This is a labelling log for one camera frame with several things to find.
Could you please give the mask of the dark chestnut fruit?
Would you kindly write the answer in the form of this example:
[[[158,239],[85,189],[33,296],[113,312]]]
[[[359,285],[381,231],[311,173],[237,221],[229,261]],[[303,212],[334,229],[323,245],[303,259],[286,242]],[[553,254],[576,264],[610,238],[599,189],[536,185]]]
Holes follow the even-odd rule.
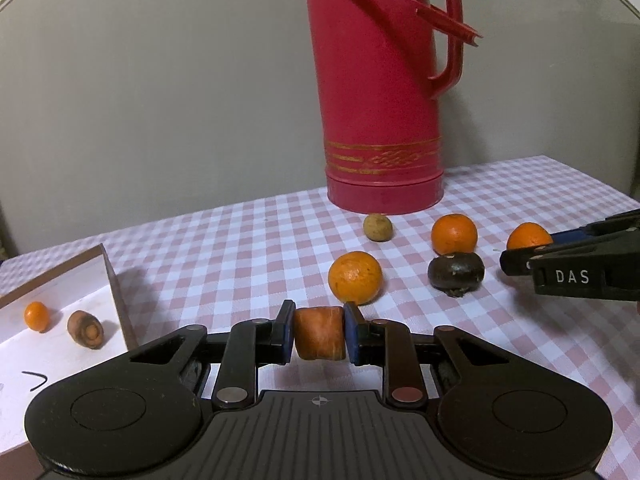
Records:
[[[462,297],[480,288],[485,265],[475,252],[452,252],[434,258],[427,267],[431,285],[450,297]]]

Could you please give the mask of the large orange tangerine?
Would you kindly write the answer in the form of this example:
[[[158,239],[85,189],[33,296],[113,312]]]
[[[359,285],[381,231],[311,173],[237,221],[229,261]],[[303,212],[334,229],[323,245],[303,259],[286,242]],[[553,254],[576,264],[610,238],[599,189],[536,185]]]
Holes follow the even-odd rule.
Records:
[[[328,273],[333,295],[342,304],[370,304],[383,288],[382,266],[367,252],[348,252],[338,257]]]

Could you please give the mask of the small tan longan fruit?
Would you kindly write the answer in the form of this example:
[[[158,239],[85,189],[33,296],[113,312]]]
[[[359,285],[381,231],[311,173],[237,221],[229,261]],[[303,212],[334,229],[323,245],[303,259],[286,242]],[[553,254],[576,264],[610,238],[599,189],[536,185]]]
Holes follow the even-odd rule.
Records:
[[[364,235],[374,242],[387,242],[394,236],[394,226],[385,214],[368,214],[362,222]]]

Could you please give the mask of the small orange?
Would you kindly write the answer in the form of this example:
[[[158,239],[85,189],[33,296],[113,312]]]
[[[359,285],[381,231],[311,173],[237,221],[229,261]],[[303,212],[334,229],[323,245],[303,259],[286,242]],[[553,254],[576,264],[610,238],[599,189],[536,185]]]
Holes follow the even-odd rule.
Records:
[[[50,324],[50,313],[48,308],[40,301],[33,301],[28,304],[23,312],[25,325],[34,332],[44,332]]]

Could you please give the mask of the pink checkered tablecloth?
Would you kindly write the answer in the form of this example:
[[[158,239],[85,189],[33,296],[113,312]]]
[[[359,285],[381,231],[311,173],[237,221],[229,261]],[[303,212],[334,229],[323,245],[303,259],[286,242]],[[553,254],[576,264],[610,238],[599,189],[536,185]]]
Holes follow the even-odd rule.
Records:
[[[582,172],[544,157],[454,168],[435,207],[394,219],[383,244],[362,219],[334,207],[322,188],[252,200],[103,233],[15,257],[1,268],[10,292],[73,255],[103,245],[139,342],[200,323],[224,332],[246,318],[271,318],[285,299],[330,306],[329,267],[363,250],[381,263],[386,289],[364,309],[417,333],[447,324],[581,382],[610,408],[614,434],[600,461],[609,479],[639,474],[639,318],[628,302],[538,296],[529,281],[500,271],[512,230],[535,222],[551,232],[634,209],[636,202]],[[454,299],[435,290],[426,268],[431,228],[460,212],[478,229],[486,266],[480,289]]]

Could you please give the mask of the brown white shallow box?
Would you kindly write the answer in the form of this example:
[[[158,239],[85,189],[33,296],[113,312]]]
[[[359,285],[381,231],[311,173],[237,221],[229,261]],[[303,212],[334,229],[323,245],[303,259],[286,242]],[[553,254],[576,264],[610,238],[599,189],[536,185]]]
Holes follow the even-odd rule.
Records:
[[[50,324],[42,333],[24,322],[25,307],[42,302]],[[70,315],[83,310],[103,325],[98,350],[67,333]],[[24,416],[44,387],[137,347],[118,279],[102,245],[91,247],[1,297],[1,477],[35,479],[42,467],[30,447]]]

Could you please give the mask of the red thermos flask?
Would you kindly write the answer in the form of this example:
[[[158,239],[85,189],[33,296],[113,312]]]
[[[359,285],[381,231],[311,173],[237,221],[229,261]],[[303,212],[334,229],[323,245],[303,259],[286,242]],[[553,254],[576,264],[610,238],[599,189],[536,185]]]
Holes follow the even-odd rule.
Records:
[[[328,197],[408,214],[444,194],[438,97],[478,32],[462,0],[306,0]]]

